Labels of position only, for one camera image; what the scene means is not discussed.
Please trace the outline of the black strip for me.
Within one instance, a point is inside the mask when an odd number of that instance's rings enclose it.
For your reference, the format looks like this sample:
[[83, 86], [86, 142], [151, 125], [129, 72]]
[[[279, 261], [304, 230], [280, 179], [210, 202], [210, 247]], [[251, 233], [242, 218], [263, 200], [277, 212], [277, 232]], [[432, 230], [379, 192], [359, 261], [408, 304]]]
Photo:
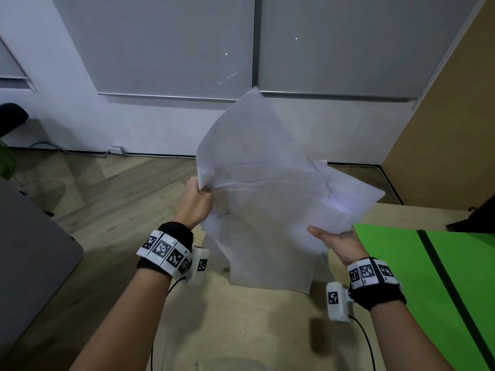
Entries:
[[436, 273], [439, 275], [450, 299], [452, 300], [459, 316], [461, 317], [471, 339], [474, 341], [479, 353], [483, 357], [488, 369], [495, 371], [495, 356], [491, 352], [485, 339], [476, 326], [471, 314], [469, 313], [466, 305], [462, 301], [460, 294], [458, 293], [453, 281], [451, 280], [446, 268], [444, 267], [440, 256], [438, 255], [433, 243], [431, 242], [427, 232], [425, 230], [417, 230], [419, 239], [421, 240], [424, 249], [426, 250]]

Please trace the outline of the person's right forearm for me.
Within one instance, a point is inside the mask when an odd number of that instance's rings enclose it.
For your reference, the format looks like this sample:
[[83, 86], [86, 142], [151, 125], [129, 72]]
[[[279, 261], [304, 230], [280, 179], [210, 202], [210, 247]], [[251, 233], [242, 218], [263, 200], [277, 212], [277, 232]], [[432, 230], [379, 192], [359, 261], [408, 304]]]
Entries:
[[375, 305], [370, 314], [387, 371], [455, 371], [403, 302]]

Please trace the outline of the grey window blind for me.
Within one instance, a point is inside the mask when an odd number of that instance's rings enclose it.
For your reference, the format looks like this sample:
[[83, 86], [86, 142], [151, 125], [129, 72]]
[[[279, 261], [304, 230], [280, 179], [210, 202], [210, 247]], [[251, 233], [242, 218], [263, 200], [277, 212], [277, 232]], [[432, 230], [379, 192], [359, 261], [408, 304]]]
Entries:
[[237, 100], [255, 0], [52, 0], [98, 92]]
[[0, 89], [31, 90], [36, 92], [31, 80], [0, 37]]
[[416, 99], [479, 0], [263, 0], [258, 87]]

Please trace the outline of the bundle of white paper sheets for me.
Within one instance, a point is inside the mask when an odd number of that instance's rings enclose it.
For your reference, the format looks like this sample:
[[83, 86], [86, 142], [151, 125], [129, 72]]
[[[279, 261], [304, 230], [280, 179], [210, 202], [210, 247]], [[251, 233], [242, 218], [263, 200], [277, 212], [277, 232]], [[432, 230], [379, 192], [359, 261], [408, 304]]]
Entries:
[[231, 105], [196, 151], [213, 193], [202, 228], [229, 262], [232, 285], [308, 294], [334, 280], [327, 247], [307, 227], [351, 230], [383, 190], [306, 155], [257, 87]]

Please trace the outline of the person's left hand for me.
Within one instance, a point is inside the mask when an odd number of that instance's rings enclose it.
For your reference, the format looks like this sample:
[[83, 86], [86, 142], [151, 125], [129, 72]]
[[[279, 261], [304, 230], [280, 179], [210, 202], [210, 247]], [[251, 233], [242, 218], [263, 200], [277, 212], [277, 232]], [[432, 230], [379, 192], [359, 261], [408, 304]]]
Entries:
[[187, 181], [178, 211], [173, 218], [173, 222], [182, 224], [189, 230], [194, 229], [207, 218], [213, 205], [213, 202], [211, 204], [193, 202], [192, 193], [195, 182], [199, 183], [197, 176], [193, 176]]

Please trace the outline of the person's left forearm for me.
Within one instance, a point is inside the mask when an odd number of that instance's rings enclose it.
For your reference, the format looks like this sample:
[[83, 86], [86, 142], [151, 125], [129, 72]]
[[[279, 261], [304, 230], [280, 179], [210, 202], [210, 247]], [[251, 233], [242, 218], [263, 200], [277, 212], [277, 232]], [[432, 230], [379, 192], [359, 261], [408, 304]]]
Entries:
[[146, 371], [171, 282], [139, 268], [69, 371]]

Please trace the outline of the green mat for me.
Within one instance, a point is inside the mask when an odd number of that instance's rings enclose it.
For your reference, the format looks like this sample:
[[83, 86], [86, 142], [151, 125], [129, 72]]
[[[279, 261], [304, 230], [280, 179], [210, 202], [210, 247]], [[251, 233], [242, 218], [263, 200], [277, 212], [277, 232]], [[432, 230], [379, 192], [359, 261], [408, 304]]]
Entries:
[[[387, 262], [407, 306], [456, 371], [490, 371], [436, 273], [417, 230], [355, 225], [365, 248]], [[495, 235], [426, 231], [495, 356]]]

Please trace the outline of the brown wooden panel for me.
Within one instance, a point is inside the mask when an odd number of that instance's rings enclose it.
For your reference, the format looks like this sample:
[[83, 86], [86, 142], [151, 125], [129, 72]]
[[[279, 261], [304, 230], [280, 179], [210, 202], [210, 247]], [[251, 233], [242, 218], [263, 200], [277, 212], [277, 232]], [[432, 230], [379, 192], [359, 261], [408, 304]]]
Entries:
[[495, 194], [495, 0], [486, 0], [382, 163], [405, 205], [479, 207]]

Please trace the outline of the grey table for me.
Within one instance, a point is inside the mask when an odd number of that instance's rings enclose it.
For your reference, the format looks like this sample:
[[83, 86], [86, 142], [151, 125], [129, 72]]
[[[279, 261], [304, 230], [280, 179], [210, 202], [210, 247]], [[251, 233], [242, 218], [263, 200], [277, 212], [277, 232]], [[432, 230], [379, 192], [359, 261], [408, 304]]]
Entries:
[[73, 237], [0, 177], [0, 362], [83, 256]]

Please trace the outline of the black marker wristband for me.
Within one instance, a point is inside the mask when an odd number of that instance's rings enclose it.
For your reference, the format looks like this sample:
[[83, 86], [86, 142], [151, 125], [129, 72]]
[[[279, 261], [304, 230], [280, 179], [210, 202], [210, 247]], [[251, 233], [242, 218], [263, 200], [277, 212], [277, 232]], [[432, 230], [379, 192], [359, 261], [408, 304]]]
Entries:
[[401, 284], [386, 262], [368, 257], [349, 264], [347, 269], [348, 296], [365, 310], [394, 301], [407, 304]]
[[184, 224], [167, 222], [152, 230], [137, 251], [137, 269], [149, 269], [174, 280], [185, 277], [193, 261], [193, 233]]

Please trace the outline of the green cloth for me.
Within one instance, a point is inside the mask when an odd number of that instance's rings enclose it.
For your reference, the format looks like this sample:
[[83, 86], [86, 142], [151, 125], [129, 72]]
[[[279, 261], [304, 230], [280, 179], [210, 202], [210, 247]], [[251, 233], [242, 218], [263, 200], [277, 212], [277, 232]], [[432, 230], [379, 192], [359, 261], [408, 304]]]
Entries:
[[10, 180], [16, 170], [16, 160], [9, 147], [0, 140], [0, 177]]

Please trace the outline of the person's right hand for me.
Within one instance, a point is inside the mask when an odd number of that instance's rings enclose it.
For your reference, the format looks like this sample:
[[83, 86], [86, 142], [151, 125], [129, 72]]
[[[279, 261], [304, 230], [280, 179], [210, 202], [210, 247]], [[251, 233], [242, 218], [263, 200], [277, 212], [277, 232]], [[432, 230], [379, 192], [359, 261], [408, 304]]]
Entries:
[[325, 245], [337, 255], [346, 267], [371, 257], [354, 229], [336, 235], [337, 241], [334, 244]]

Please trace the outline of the black bag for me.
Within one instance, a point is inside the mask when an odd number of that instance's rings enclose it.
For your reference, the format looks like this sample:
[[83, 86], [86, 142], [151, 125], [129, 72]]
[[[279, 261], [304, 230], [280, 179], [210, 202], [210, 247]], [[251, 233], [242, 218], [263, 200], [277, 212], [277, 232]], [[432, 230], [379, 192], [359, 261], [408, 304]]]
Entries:
[[448, 231], [495, 234], [495, 194], [465, 220], [446, 225]]

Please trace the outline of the black chair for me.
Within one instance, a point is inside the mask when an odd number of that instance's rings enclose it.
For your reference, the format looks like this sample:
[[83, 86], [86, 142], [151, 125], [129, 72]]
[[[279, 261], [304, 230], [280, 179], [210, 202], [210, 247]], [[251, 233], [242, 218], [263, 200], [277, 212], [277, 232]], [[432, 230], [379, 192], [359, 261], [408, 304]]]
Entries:
[[0, 138], [6, 136], [29, 118], [21, 106], [15, 103], [4, 103], [0, 105]]

